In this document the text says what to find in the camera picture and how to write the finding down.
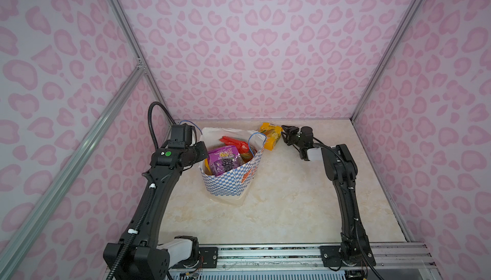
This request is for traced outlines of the purple grape candy bag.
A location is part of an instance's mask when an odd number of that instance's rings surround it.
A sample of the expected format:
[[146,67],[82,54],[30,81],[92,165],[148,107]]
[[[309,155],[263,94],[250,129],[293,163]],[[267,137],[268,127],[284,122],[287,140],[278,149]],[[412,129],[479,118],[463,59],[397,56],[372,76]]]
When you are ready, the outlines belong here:
[[222,146],[208,152],[208,166],[214,176],[221,176],[244,164],[235,146]]

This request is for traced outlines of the red fruit candy bag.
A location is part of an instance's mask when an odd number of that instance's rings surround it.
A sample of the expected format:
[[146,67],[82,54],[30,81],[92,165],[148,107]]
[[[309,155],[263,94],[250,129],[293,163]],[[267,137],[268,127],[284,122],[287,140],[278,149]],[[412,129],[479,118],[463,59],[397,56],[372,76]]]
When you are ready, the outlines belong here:
[[219,141],[221,143],[225,144],[226,146],[236,147],[237,151],[240,154],[246,154],[246,153],[251,152],[251,150],[249,148],[249,144],[245,141],[240,140],[240,139],[235,139],[235,138],[228,137],[228,136],[222,136],[222,138]]

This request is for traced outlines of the checkered paper bag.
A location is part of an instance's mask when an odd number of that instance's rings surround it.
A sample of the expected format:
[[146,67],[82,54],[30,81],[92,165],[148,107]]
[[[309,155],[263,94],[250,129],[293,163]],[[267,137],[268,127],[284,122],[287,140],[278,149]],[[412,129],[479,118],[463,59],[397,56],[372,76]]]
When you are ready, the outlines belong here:
[[203,161],[198,163],[208,196],[223,203],[240,205],[244,202],[261,162],[267,137],[257,131],[234,128],[198,128],[198,140],[203,141],[207,151],[225,146],[219,140],[222,136],[240,139],[249,144],[250,153],[240,154],[244,164],[221,176],[208,176],[203,171]]

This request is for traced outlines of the yellow fruit candy bag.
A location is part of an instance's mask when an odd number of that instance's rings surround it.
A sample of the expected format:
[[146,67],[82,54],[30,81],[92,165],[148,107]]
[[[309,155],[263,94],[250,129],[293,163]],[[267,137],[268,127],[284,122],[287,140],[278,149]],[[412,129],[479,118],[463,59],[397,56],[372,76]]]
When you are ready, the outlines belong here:
[[204,173],[205,173],[206,175],[208,175],[208,176],[213,176],[213,172],[211,171],[211,168],[210,168],[210,166],[209,166],[209,163],[208,163],[208,160],[207,160],[207,159],[205,159],[205,160],[203,161],[203,171],[204,171]]

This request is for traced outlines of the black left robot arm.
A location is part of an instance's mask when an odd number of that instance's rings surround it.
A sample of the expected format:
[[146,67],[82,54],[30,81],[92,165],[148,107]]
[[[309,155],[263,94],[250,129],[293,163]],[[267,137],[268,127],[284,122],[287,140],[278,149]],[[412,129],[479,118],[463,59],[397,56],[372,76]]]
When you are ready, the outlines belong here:
[[178,236],[159,244],[162,219],[175,185],[184,169],[208,157],[204,142],[192,146],[168,144],[157,149],[150,168],[143,173],[147,187],[135,214],[118,242],[108,243],[103,258],[108,279],[165,279],[178,263],[194,267],[201,263],[195,236]]

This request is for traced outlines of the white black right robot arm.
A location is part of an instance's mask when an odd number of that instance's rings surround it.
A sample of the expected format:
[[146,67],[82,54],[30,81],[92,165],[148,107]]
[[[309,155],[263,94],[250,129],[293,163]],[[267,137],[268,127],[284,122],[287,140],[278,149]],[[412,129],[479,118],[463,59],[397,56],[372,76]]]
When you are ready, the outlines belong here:
[[356,197],[358,167],[345,144],[328,146],[314,136],[309,126],[282,126],[281,136],[287,146],[293,146],[300,159],[321,161],[327,179],[332,182],[341,215],[341,244],[335,256],[342,265],[376,265],[368,235],[364,229]]

